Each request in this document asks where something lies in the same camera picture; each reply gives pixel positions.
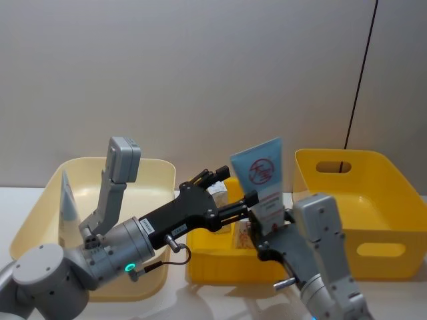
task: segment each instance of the white table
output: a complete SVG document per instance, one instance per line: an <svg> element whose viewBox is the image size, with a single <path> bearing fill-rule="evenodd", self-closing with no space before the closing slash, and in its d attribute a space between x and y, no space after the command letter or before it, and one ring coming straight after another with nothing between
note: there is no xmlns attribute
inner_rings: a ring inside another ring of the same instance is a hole
<svg viewBox="0 0 427 320"><path fill-rule="evenodd" d="M0 265L11 260L9 246L43 189L0 188ZM290 205L290 194L285 194ZM172 255L182 261L184 252ZM376 320L427 318L427 261L410 282L359 283ZM42 319L34 312L30 319ZM135 303L89 303L77 319L87 320L311 320L298 298L287 288L275 294L271 285L192 285L184 266L171 266L163 288Z"/></svg>

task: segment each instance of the gray robot arm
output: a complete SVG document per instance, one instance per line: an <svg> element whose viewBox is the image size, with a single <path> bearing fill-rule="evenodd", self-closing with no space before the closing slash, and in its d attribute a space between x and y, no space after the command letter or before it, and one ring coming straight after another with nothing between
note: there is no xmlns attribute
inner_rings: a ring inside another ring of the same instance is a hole
<svg viewBox="0 0 427 320"><path fill-rule="evenodd" d="M373 319L348 267L335 199L318 193L285 213L291 223L266 236L255 216L250 216L258 257L281 263L291 275L276 283L275 289L295 284L317 320Z"/></svg>
<svg viewBox="0 0 427 320"><path fill-rule="evenodd" d="M113 227L119 218L127 182L136 179L141 151L128 138L113 137L97 209L79 226L83 244L64 249L56 244L32 248L0 272L0 319L27 319L37 308L47 320L72 320L93 291L129 273L132 281L163 262L137 271L154 256L154 249L169 245L178 252L185 245L175 239L196 228L217 231L223 225L248 216L258 202L257 193L217 208L206 189L230 176L227 167L215 173L203 170L179 186L179 197L148 213Z"/></svg>

